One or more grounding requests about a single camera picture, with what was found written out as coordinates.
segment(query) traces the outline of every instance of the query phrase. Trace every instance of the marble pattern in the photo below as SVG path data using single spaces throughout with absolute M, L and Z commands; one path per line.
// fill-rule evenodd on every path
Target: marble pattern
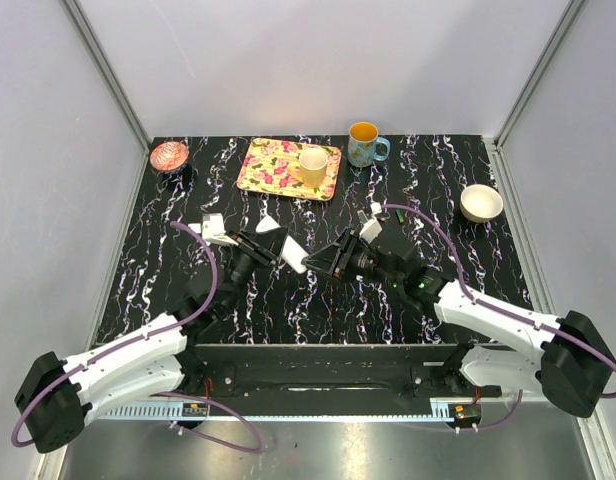
M 254 230 L 269 214 L 290 227 L 308 252 L 358 226 L 356 212 L 371 201 L 416 205 L 456 242 L 466 280 L 473 287 L 530 307 L 526 283 L 505 215 L 484 225 L 458 212 L 461 190 L 473 183 L 495 186 L 479 136 L 387 136 L 390 158 L 363 170 L 348 165 L 345 136 L 275 137 L 333 145 L 344 159 L 332 201 L 323 203 L 246 193 L 235 187 L 252 138 L 193 137 L 184 141 L 189 165 L 176 175 L 147 169 L 134 207 L 97 342 L 108 342 L 145 324 L 172 305 L 194 267 L 206 262 L 201 248 L 176 232 L 171 220 L 200 222 L 221 212 L 226 228 Z M 156 139 L 154 146 L 168 139 Z M 417 246 L 423 262 L 454 273 L 454 263 L 434 231 L 413 216 L 384 222 L 382 246 L 403 253 Z M 213 247 L 225 262 L 230 249 Z M 473 332 L 416 318 L 379 284 L 342 284 L 313 272 L 295 274 L 283 262 L 259 270 L 236 311 L 216 329 L 217 343 L 439 343 L 484 340 Z

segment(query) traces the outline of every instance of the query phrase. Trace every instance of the mug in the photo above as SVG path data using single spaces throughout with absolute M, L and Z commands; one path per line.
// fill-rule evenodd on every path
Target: mug
M 386 147 L 386 153 L 377 153 L 377 144 Z M 379 136 L 379 130 L 372 123 L 358 122 L 350 127 L 348 135 L 348 161 L 351 165 L 364 168 L 375 162 L 383 162 L 390 154 L 390 142 Z
M 328 155 L 321 148 L 307 148 L 299 155 L 298 164 L 292 162 L 288 173 L 310 188 L 320 186 L 326 178 Z

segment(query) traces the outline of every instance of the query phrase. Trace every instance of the floral tray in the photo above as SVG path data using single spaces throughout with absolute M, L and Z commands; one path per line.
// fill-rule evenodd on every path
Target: floral tray
M 297 159 L 306 148 L 322 148 L 328 154 L 326 178 L 319 187 L 306 187 L 301 181 Z M 335 147 L 255 138 L 239 172 L 237 187 L 249 192 L 327 202 L 335 194 L 340 163 L 341 150 Z

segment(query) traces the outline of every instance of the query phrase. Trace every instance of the purple cable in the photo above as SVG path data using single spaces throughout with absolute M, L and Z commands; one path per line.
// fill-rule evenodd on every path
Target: purple cable
M 193 402 L 197 402 L 197 403 L 205 403 L 206 405 L 212 405 L 213 407 L 222 409 L 224 412 L 227 412 L 233 417 L 235 417 L 237 420 L 243 423 L 244 426 L 248 430 L 250 430 L 250 433 L 252 433 L 252 436 L 255 437 L 255 440 L 257 440 L 257 447 L 254 447 L 254 448 L 253 447 L 243 447 L 241 445 L 237 445 L 235 443 L 230 443 L 225 440 L 222 440 L 221 438 L 212 437 L 210 435 L 206 435 L 205 433 L 197 432 L 190 428 L 179 426 L 179 428 L 181 428 L 183 432 L 189 433 L 190 435 L 195 435 L 196 437 L 200 437 L 205 440 L 210 440 L 211 442 L 218 443 L 219 445 L 223 445 L 224 447 L 232 448 L 233 450 L 238 450 L 244 453 L 261 453 L 264 451 L 264 441 L 261 438 L 261 435 L 259 434 L 257 429 L 253 427 L 252 423 L 250 423 L 244 417 L 239 415 L 229 406 L 224 405 L 223 403 L 219 403 L 218 401 L 212 400 L 210 398 L 193 397 L 191 395 L 184 395 L 183 393 L 177 393 L 177 392 L 163 392 L 163 393 L 160 393 L 159 395 L 162 395 L 164 397 L 185 398 L 186 400 L 192 400 Z
M 519 390 L 519 394 L 517 395 L 517 401 L 515 402 L 515 404 L 512 406 L 512 409 L 508 412 L 508 414 L 502 418 L 501 420 L 491 424 L 491 425 L 485 425 L 483 427 L 479 427 L 479 431 L 480 432 L 487 432 L 488 430 L 494 430 L 495 428 L 499 428 L 499 427 L 503 427 L 504 425 L 510 423 L 510 421 L 515 418 L 515 416 L 517 415 L 517 413 L 519 412 L 519 407 L 521 406 L 521 401 L 524 397 L 524 391 L 523 390 Z M 455 433 L 454 430 L 448 430 L 447 428 L 429 428 L 429 427 L 424 427 L 423 425 L 418 425 L 418 424 L 411 424 L 411 423 L 402 423 L 401 425 L 403 425 L 404 427 L 408 427 L 411 428 L 413 430 L 422 430 L 424 432 L 434 432 L 434 433 Z M 468 430 L 468 429 L 464 429 L 462 430 L 462 432 L 465 433 L 477 433 L 477 430 Z
M 210 292 L 208 293 L 206 300 L 194 313 L 192 313 L 191 315 L 188 315 L 186 318 L 184 318 L 183 320 L 180 320 L 177 323 L 174 323 L 172 325 L 167 325 L 165 327 L 161 327 L 161 328 L 158 328 L 152 331 L 148 335 L 148 338 L 153 337 L 154 335 L 159 335 L 160 333 L 167 332 L 168 330 L 172 330 L 173 328 L 186 325 L 188 322 L 191 322 L 192 320 L 197 318 L 201 313 L 203 313 L 206 310 L 206 308 L 208 308 L 208 305 L 210 305 L 210 302 L 212 301 L 213 297 L 215 296 L 215 292 L 217 291 L 217 283 L 219 279 L 219 273 L 217 272 L 217 261 L 215 260 L 215 256 L 212 253 L 212 250 L 210 250 L 210 247 L 208 246 L 206 241 L 203 238 L 201 238 L 201 236 L 199 236 L 197 233 L 192 231 L 190 227 L 188 227 L 188 225 L 184 225 L 183 223 L 179 223 L 179 222 L 170 222 L 170 226 L 176 230 L 180 230 L 180 231 L 186 232 L 189 235 L 191 235 L 204 249 L 204 253 L 208 257 L 208 261 L 210 262 L 210 268 L 212 270 L 212 285 L 210 286 Z M 63 375 L 61 375 L 60 377 L 52 381 L 50 384 L 48 384 L 46 388 L 44 388 L 41 392 L 39 392 L 37 396 L 28 404 L 28 406 L 21 413 L 21 416 L 19 417 L 19 420 L 17 420 L 17 423 L 15 423 L 15 427 L 13 428 L 12 433 L 10 435 L 10 442 L 13 444 L 13 446 L 17 448 L 22 448 L 22 447 L 27 447 L 28 445 L 31 445 L 34 442 L 33 439 L 24 440 L 23 442 L 20 441 L 19 431 L 21 430 L 21 427 L 26 422 L 26 419 L 30 416 L 30 413 L 35 409 L 37 405 L 39 405 L 39 402 L 41 402 L 46 397 L 46 395 L 48 395 L 57 386 L 59 386 L 64 381 L 68 380 L 73 375 L 85 370 L 87 367 L 94 364 L 97 360 L 101 360 L 102 358 L 107 357 L 111 353 L 117 352 L 121 350 L 122 348 L 128 345 L 132 345 L 133 343 L 136 343 L 140 340 L 144 340 L 144 337 L 142 335 L 137 335 L 135 337 L 128 338 L 124 340 L 123 342 L 120 342 L 110 347 L 109 349 L 104 350 L 101 353 L 98 353 L 94 357 L 89 358 L 88 361 L 86 362 L 86 365 L 78 365 L 72 370 L 64 373 Z
M 481 305 L 483 307 L 486 307 L 490 310 L 492 310 L 493 312 L 497 312 L 500 313 L 502 315 L 505 315 L 509 318 L 512 318 L 513 320 L 517 320 L 519 322 L 522 322 L 526 325 L 530 325 L 532 327 L 535 326 L 535 322 L 533 322 L 532 320 L 526 318 L 526 317 L 522 317 L 521 315 L 518 315 L 514 312 L 510 312 L 504 308 L 501 308 L 497 305 L 493 305 L 492 303 L 486 302 L 484 300 L 481 299 L 476 299 L 473 296 L 472 293 L 470 293 L 470 290 L 468 289 L 468 286 L 466 285 L 466 281 L 464 280 L 464 269 L 461 266 L 461 262 L 459 261 L 459 255 L 457 253 L 457 249 L 455 248 L 455 245 L 452 243 L 452 240 L 450 240 L 450 237 L 448 237 L 448 235 L 446 234 L 446 232 L 444 232 L 441 227 L 439 227 L 439 225 L 437 225 L 435 222 L 433 222 L 429 217 L 427 217 L 425 214 L 423 214 L 420 210 L 413 208 L 413 207 L 408 207 L 406 205 L 396 205 L 396 204 L 386 204 L 383 206 L 383 208 L 385 209 L 403 209 L 406 210 L 408 212 L 414 213 L 415 215 L 417 215 L 419 218 L 425 220 L 428 224 L 430 224 L 430 226 L 432 226 L 432 228 L 435 230 L 435 232 L 437 234 L 439 234 L 439 236 L 444 240 L 444 242 L 446 242 L 446 244 L 448 245 L 448 248 L 450 249 L 450 252 L 452 253 L 453 258 L 455 259 L 455 265 L 457 265 L 457 280 L 459 281 L 459 286 L 461 287 L 461 291 L 464 292 L 464 295 L 466 295 L 466 297 L 468 299 L 470 299 L 471 301 L 474 301 L 475 303 L 477 303 L 478 305 Z M 569 333 L 566 332 L 562 332 L 561 330 L 551 327 L 549 325 L 544 325 L 541 324 L 540 327 L 542 330 L 545 330 L 547 332 L 552 333 L 553 335 L 556 335 L 558 337 L 563 338 L 564 340 L 569 341 L 570 343 L 578 346 L 579 348 L 581 348 L 582 350 L 586 351 L 587 353 L 589 353 L 590 355 L 592 355 L 593 357 L 597 358 L 599 361 L 603 362 L 606 366 L 608 366 L 613 372 L 616 373 L 616 363 L 613 362 L 612 360 L 610 360 L 608 357 L 606 357 L 603 353 L 601 353 L 599 350 L 592 348 L 590 345 L 588 345 L 585 342 L 582 342 L 581 340 L 579 340 L 577 337 L 574 337 L 572 335 L 570 335 Z M 616 398 L 616 392 L 611 392 L 611 393 L 603 393 L 601 395 L 601 398 Z

